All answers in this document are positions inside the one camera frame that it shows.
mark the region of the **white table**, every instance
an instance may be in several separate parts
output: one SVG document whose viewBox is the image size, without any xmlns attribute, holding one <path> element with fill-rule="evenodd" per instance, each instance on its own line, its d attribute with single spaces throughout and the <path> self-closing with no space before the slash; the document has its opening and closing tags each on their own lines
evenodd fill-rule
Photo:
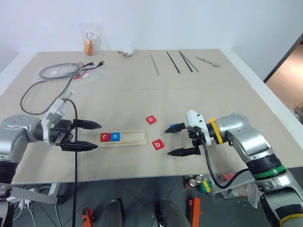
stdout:
<svg viewBox="0 0 303 227">
<path fill-rule="evenodd" d="M 160 75 L 152 64 L 152 53 Z M 79 118 L 100 123 L 101 130 L 79 131 L 79 139 L 97 142 L 102 131 L 146 130 L 147 145 L 113 148 L 97 148 L 79 153 L 79 181 L 110 178 L 128 178 L 160 175 L 186 175 L 207 173 L 205 157 L 171 157 L 167 152 L 191 146 L 186 131 L 179 135 L 164 134 L 174 122 L 181 122 L 188 109 L 204 115 L 205 119 L 237 112 L 248 116 L 273 147 L 286 167 L 302 166 L 303 150 L 300 141 L 301 128 L 294 118 L 274 113 L 281 105 L 275 98 L 259 94 L 268 92 L 245 64 L 230 50 L 184 50 L 183 53 L 200 70 L 191 73 L 177 51 L 169 51 L 181 73 L 178 74 L 165 51 L 137 51 L 132 57 L 123 57 L 117 52 L 102 52 L 88 57 L 82 52 L 37 53 L 16 79 L 0 96 L 0 121 L 11 114 L 20 113 L 19 100 L 33 83 L 38 68 L 62 62 L 98 63 L 104 60 L 103 70 L 92 72 L 87 79 L 74 81 L 69 91 L 76 90 L 71 99 L 77 105 Z M 244 78 L 226 56 L 237 66 Z M 200 56 L 221 64 L 215 68 L 196 60 Z M 27 100 L 31 111 L 45 108 L 64 87 L 66 80 L 48 82 L 35 89 Z M 145 118 L 154 115 L 157 122 L 149 125 Z M 287 116 L 283 123 L 279 120 Z M 66 119 L 72 119 L 69 108 Z M 152 141 L 161 139 L 165 148 L 155 151 Z M 226 173 L 245 168 L 236 151 L 228 144 L 212 145 L 210 159 L 215 172 Z M 74 180 L 74 154 L 63 152 L 60 147 L 47 146 L 42 142 L 30 144 L 17 168 L 14 183 L 72 182 Z"/>
</svg>

